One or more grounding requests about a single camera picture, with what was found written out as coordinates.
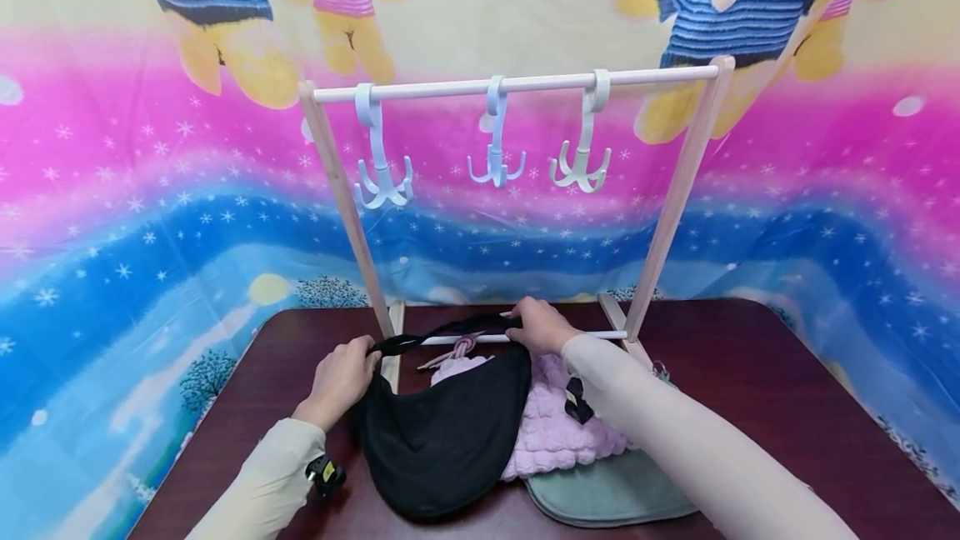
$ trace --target black bag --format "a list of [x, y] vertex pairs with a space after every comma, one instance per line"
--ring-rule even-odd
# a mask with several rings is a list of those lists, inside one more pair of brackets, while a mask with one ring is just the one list
[[[515, 327], [518, 318], [477, 315], [425, 336], [388, 338], [371, 351], [399, 355], [434, 336]], [[467, 508], [490, 491], [513, 453], [530, 377], [530, 352], [513, 342], [506, 354], [418, 394], [393, 394], [378, 369], [355, 416], [384, 502], [406, 519], [430, 520]]]

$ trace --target pink string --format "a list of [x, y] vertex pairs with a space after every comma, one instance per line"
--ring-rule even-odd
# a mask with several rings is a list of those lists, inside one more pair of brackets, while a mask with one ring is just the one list
[[453, 345], [453, 355], [450, 358], [463, 358], [466, 357], [470, 351], [478, 345], [478, 339], [476, 334], [468, 334], [467, 336], [461, 336], [459, 340], [456, 341]]
[[467, 336], [461, 336], [457, 338], [457, 341], [453, 344], [453, 350], [447, 352], [446, 355], [441, 355], [440, 357], [431, 358], [430, 361], [425, 362], [423, 365], [419, 366], [417, 369], [432, 369], [438, 368], [440, 363], [447, 361], [448, 358], [463, 358], [468, 355], [470, 351], [478, 345], [478, 340], [476, 339], [477, 334], [467, 334]]

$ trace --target beige sleeve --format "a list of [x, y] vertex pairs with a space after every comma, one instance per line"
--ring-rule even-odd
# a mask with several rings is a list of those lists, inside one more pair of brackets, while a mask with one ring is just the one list
[[856, 538], [825, 502], [730, 422], [582, 334], [563, 347], [594, 412], [657, 462], [726, 538]]
[[323, 454], [320, 427], [283, 419], [250, 453], [240, 473], [186, 540], [273, 540], [306, 503], [306, 466]]

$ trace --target patterned backdrop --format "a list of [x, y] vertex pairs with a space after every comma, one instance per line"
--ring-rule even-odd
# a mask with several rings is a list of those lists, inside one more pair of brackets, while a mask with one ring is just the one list
[[[737, 71], [661, 298], [769, 306], [958, 503], [960, 52], [944, 8], [0, 0], [0, 528], [122, 538], [264, 321], [366, 304], [298, 79], [586, 73], [725, 53]], [[385, 103], [387, 166], [398, 184], [409, 157], [415, 190], [405, 206], [360, 206], [385, 292], [630, 298], [698, 91], [614, 89], [587, 135], [582, 172], [610, 149], [595, 192], [551, 174], [562, 142], [583, 137], [580, 92], [509, 96], [502, 119], [484, 97]], [[358, 180], [377, 139], [351, 103], [327, 111]], [[499, 124], [520, 173], [494, 187], [473, 181], [468, 156], [487, 166]]]

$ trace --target white plastic hook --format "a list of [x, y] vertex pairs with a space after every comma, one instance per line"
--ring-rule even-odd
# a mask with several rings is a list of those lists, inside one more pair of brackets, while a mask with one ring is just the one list
[[473, 157], [467, 155], [467, 170], [470, 178], [478, 184], [493, 181], [495, 188], [501, 188], [507, 180], [516, 180], [523, 174], [527, 161], [526, 151], [520, 153], [520, 166], [516, 172], [507, 172], [503, 161], [503, 121], [507, 116], [507, 93], [500, 90], [503, 75], [494, 75], [487, 87], [487, 115], [493, 116], [493, 138], [487, 145], [487, 173], [477, 175], [473, 173]]
[[[580, 190], [585, 193], [595, 193], [603, 187], [607, 180], [607, 167], [610, 166], [612, 151], [607, 148], [602, 156], [600, 168], [594, 173], [587, 173], [587, 165], [590, 158], [590, 143], [593, 141], [593, 115], [600, 113], [607, 101], [610, 99], [610, 72], [607, 70], [593, 70], [593, 76], [596, 82], [592, 87], [583, 91], [582, 100], [582, 119], [580, 123], [580, 141], [577, 142], [577, 153], [573, 159], [573, 165], [569, 166], [567, 155], [570, 149], [570, 142], [564, 140], [560, 147], [560, 160], [550, 160], [550, 179], [554, 184], [565, 188], [574, 182], [580, 186]], [[563, 179], [557, 179], [557, 168], [563, 173]]]
[[377, 179], [374, 182], [367, 173], [367, 164], [360, 159], [357, 165], [360, 167], [360, 181], [367, 190], [373, 194], [373, 198], [367, 201], [363, 197], [363, 191], [360, 184], [353, 185], [353, 194], [356, 199], [367, 209], [378, 209], [387, 200], [394, 205], [402, 207], [407, 204], [414, 195], [413, 179], [414, 168], [410, 157], [404, 155], [403, 163], [406, 167], [406, 175], [399, 185], [393, 185], [393, 175], [390, 173], [390, 163], [387, 162], [387, 155], [383, 149], [383, 108], [379, 100], [371, 98], [373, 84], [358, 84], [354, 105], [357, 110], [357, 118], [365, 128], [370, 128], [370, 148], [373, 154], [373, 176]]

